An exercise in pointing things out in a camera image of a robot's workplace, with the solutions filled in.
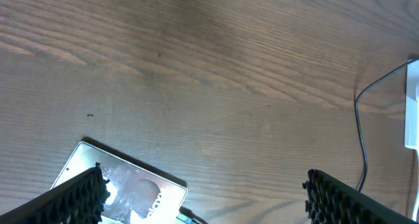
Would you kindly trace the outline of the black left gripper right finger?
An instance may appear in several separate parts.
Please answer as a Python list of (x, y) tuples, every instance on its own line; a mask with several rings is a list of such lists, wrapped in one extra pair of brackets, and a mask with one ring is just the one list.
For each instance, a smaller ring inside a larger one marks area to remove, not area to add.
[(308, 171), (302, 184), (305, 212), (316, 224), (416, 224), (321, 170)]

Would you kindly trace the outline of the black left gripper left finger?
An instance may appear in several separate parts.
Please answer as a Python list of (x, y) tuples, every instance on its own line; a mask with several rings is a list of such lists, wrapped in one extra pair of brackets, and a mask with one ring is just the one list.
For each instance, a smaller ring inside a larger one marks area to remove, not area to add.
[(105, 201), (110, 197), (108, 183), (97, 162), (94, 167), (1, 215), (1, 223), (99, 223)]

